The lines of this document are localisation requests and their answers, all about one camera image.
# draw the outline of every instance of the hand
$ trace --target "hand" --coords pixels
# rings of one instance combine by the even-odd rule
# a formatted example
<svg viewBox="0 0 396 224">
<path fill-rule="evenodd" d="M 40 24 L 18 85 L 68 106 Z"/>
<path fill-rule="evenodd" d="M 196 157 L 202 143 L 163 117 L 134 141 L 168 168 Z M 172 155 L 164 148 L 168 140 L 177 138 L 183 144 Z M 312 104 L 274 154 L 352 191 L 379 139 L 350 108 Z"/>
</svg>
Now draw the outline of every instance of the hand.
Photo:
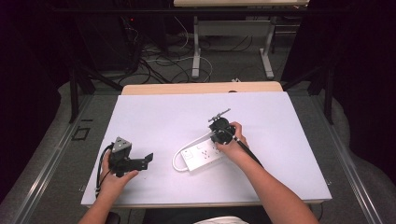
<svg viewBox="0 0 396 224">
<path fill-rule="evenodd" d="M 239 138 L 241 142 L 245 144 L 245 146 L 248 147 L 247 139 L 244 135 L 242 135 L 242 125 L 235 121 L 230 123 L 230 125 L 235 127 L 235 136 Z M 242 147 L 239 146 L 235 140 L 232 140 L 227 145 L 216 143 L 216 147 L 218 150 L 224 152 L 233 162 L 237 162 L 241 155 L 247 155 L 245 150 L 242 149 Z"/>
<path fill-rule="evenodd" d="M 114 203 L 121 195 L 126 184 L 135 176 L 139 174 L 136 170 L 133 170 L 123 177 L 116 177 L 108 168 L 108 159 L 110 157 L 111 150 L 108 150 L 103 157 L 102 162 L 102 173 L 100 174 L 101 190 L 98 197 L 106 198 L 110 203 Z"/>
</svg>

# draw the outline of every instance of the white table leg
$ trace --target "white table leg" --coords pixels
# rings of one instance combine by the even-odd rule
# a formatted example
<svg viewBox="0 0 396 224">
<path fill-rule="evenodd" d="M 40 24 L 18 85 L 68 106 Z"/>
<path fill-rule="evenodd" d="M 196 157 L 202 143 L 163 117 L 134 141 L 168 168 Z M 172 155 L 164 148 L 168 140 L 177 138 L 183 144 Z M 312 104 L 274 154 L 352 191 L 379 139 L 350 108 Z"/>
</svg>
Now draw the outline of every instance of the white table leg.
<svg viewBox="0 0 396 224">
<path fill-rule="evenodd" d="M 271 79 L 271 80 L 274 79 L 274 72 L 272 70 L 270 60 L 268 58 L 268 52 L 271 48 L 271 41 L 272 41 L 272 37 L 274 35 L 275 25 L 276 25 L 276 17 L 272 17 L 270 26 L 268 28 L 267 35 L 265 38 L 264 49 L 260 49 L 260 54 L 262 56 L 262 64 L 264 65 L 264 70 L 265 70 L 265 75 L 267 76 L 268 79 Z"/>
<path fill-rule="evenodd" d="M 192 71 L 191 71 L 192 78 L 199 77 L 200 59 L 201 59 L 201 50 L 199 48 L 198 18 L 195 16 L 194 17 L 194 59 L 192 61 Z"/>
</svg>

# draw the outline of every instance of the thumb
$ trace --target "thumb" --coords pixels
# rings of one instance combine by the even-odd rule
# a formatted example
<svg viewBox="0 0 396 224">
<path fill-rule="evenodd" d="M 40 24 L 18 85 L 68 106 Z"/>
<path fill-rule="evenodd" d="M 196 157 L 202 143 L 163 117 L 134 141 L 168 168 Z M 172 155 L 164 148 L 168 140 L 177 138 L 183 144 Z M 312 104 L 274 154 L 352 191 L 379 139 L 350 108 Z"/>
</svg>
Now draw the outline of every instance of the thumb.
<svg viewBox="0 0 396 224">
<path fill-rule="evenodd" d="M 139 174 L 138 171 L 132 170 L 131 172 L 126 173 L 121 179 L 125 181 L 125 184 L 128 183 L 132 178 Z"/>
</svg>

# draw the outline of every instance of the black curtain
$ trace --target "black curtain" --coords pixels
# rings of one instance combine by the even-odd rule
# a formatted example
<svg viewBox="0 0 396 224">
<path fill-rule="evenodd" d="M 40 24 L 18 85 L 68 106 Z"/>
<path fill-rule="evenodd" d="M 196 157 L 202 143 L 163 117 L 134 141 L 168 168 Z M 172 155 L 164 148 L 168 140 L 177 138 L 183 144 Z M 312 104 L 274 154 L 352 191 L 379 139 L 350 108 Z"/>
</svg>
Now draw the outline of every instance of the black curtain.
<svg viewBox="0 0 396 224">
<path fill-rule="evenodd" d="M 311 0 L 309 6 L 336 8 L 350 3 Z M 334 98 L 345 109 L 349 121 L 350 148 L 396 183 L 396 3 L 354 3 L 361 8 L 359 22 L 343 34 L 340 31 L 347 17 L 303 19 L 282 78 L 291 81 L 321 65 L 335 38 L 346 37 L 335 68 Z"/>
<path fill-rule="evenodd" d="M 3 201 L 56 115 L 68 70 L 37 1 L 0 3 L 0 46 Z"/>
</svg>

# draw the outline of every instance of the table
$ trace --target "table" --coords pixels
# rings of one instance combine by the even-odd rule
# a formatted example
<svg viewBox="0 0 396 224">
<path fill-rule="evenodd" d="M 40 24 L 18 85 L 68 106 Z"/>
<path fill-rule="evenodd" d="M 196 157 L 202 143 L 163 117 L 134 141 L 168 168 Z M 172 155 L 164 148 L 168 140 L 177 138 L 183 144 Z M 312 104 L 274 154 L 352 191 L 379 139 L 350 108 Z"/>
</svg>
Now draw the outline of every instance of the table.
<svg viewBox="0 0 396 224">
<path fill-rule="evenodd" d="M 126 186 L 115 207 L 261 204 L 245 175 L 227 158 L 197 173 L 172 167 L 177 150 L 208 133 L 207 120 L 227 107 L 231 111 L 224 118 L 243 124 L 250 149 L 272 175 L 306 203 L 332 198 L 288 94 L 277 82 L 231 82 L 125 87 L 81 204 L 93 204 L 100 153 L 117 136 L 133 143 L 132 159 L 151 152 L 154 159 Z M 181 167 L 182 159 L 177 162 Z"/>
<path fill-rule="evenodd" d="M 175 7 L 276 7 L 303 6 L 309 0 L 175 0 Z M 269 21 L 199 21 L 194 17 L 194 58 L 191 76 L 199 77 L 201 49 L 200 35 L 254 35 L 265 36 L 264 48 L 260 49 L 262 64 L 268 79 L 274 78 L 268 52 L 276 26 L 276 17 Z"/>
</svg>

